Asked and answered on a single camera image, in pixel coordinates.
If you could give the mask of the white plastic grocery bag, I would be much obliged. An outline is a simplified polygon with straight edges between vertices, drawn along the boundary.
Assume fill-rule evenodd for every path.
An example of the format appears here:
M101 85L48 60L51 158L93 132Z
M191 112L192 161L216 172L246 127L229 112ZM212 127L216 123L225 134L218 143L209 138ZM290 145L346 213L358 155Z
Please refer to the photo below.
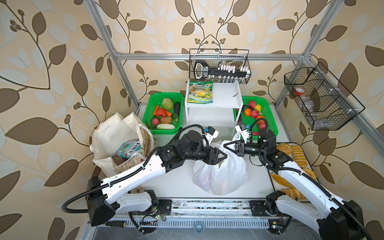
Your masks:
M227 158L217 165L208 165L202 161L194 164L193 183L205 192L224 196L238 190L248 180L246 171L246 161L224 148L222 143L213 143L214 147L219 148L227 154Z

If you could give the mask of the Fox's candy bag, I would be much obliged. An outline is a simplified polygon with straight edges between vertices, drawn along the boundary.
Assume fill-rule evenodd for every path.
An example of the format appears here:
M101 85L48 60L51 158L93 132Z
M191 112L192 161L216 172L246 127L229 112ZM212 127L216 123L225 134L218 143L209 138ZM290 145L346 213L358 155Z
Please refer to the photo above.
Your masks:
M139 140L129 140L121 145L121 147L114 153L114 157L129 159L140 149L141 142Z

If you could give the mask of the cream floral tote bag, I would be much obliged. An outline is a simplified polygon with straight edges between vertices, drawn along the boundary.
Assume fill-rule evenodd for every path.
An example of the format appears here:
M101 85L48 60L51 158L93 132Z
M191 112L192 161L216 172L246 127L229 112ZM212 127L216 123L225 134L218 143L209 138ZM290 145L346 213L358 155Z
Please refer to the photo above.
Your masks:
M141 149L129 159L114 157L121 145L129 140L139 140ZM113 177L143 163L158 141L134 113L125 118L116 113L94 130L90 150L94 154L94 164L106 177Z

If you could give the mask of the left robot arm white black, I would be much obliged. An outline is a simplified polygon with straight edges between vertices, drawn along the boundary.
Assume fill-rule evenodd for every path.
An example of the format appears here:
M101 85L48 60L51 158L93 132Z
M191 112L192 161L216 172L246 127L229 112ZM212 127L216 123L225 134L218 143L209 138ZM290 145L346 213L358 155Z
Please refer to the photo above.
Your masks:
M67 200L62 211L70 214L89 214L91 225L108 222L117 212L154 213L159 205L153 190L130 194L137 186L181 167L186 160L217 165L227 154L210 145L218 131L207 127L202 133L190 130L183 136L176 134L164 146L153 149L141 164L113 177L89 180L87 191Z

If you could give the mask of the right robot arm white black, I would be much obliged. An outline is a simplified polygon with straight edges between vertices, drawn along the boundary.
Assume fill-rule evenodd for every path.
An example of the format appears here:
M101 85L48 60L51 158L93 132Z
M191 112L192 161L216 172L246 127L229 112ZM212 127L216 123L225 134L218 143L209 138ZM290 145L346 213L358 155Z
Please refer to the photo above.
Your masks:
M289 215L316 231L323 240L372 238L364 225L362 208L354 201L346 202L306 174L289 155L278 150L276 136L268 129L259 131L256 143L235 140L225 143L224 148L239 157L258 156L263 166L288 181L313 205L309 207L283 191L275 191L266 197L270 215Z

